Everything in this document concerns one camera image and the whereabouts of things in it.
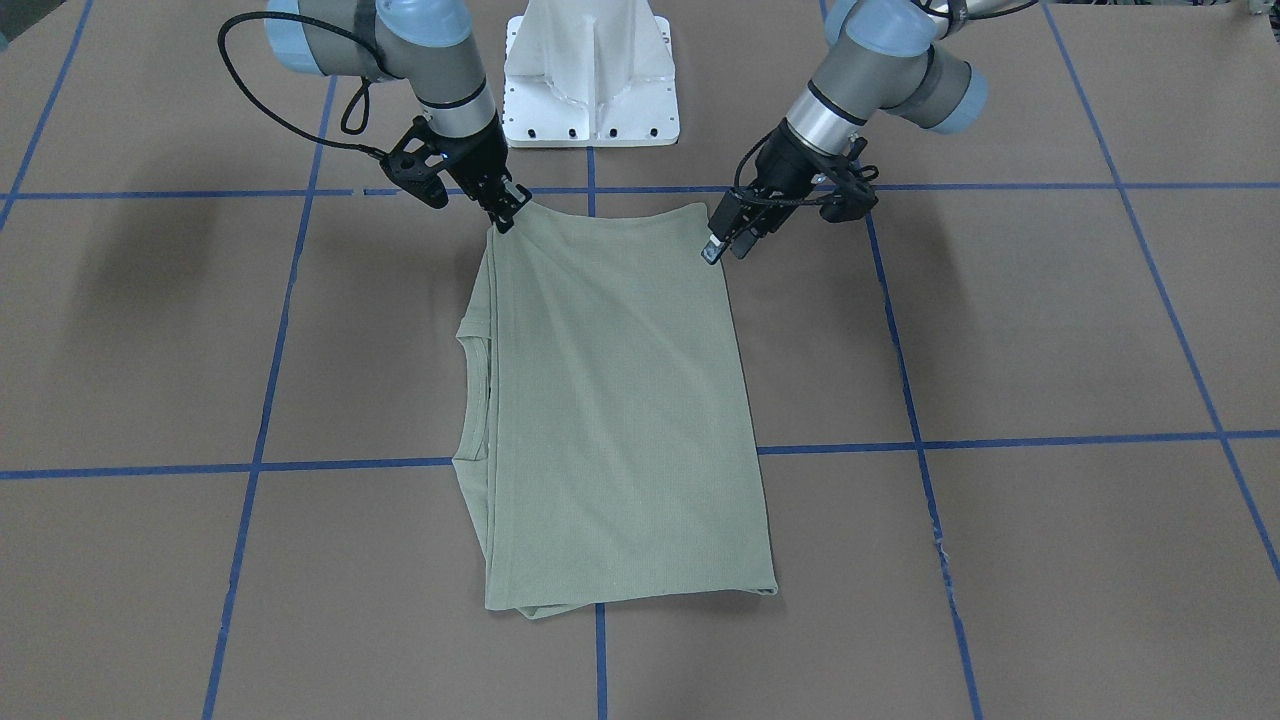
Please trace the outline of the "olive green long-sleeve shirt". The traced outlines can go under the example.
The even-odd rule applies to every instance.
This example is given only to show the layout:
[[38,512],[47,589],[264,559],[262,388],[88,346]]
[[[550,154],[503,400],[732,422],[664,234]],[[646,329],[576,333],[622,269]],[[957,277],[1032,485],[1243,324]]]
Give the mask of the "olive green long-sleeve shirt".
[[486,610],[776,594],[751,410],[708,210],[524,206],[490,229],[456,338],[454,475]]

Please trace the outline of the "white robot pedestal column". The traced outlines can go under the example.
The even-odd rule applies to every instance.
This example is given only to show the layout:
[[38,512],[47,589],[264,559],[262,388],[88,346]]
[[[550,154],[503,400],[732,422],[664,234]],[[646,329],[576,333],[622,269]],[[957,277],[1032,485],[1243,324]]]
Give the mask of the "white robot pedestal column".
[[671,24],[648,1],[530,1],[506,26],[515,149],[659,147],[681,119]]

